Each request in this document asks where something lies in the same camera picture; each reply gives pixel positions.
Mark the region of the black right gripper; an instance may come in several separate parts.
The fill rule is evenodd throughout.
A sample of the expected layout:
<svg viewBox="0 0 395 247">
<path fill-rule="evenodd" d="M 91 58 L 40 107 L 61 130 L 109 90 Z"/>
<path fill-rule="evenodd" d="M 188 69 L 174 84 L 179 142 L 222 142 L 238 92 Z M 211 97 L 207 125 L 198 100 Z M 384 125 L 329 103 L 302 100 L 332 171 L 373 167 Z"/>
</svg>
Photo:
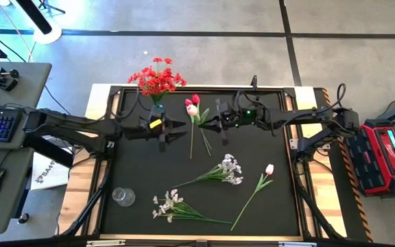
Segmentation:
<svg viewBox="0 0 395 247">
<path fill-rule="evenodd" d="M 201 123 L 199 127 L 220 133 L 222 145 L 229 144 L 226 134 L 228 129 L 253 125 L 256 121 L 258 106 L 253 103 L 246 105 L 238 103 L 236 108 L 233 108 L 228 102 L 222 102 L 220 99 L 216 99 L 215 103 L 219 114 L 215 118 Z"/>
</svg>

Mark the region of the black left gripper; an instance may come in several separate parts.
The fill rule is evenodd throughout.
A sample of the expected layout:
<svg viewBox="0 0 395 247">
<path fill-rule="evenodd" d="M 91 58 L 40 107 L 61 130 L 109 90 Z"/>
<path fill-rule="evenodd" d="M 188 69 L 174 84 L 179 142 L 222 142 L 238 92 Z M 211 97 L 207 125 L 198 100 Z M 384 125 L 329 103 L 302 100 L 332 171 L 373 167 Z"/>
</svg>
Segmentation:
<svg viewBox="0 0 395 247">
<path fill-rule="evenodd" d="M 136 139 L 157 139 L 158 149 L 160 152 L 165 152 L 167 143 L 171 143 L 180 137 L 183 137 L 186 132 L 169 132 L 165 133 L 166 128 L 179 128 L 185 126 L 187 123 L 170 119 L 164 113 L 160 115 L 151 116 L 148 120 L 140 118 L 135 126 L 120 125 L 123 136 L 128 140 Z"/>
</svg>

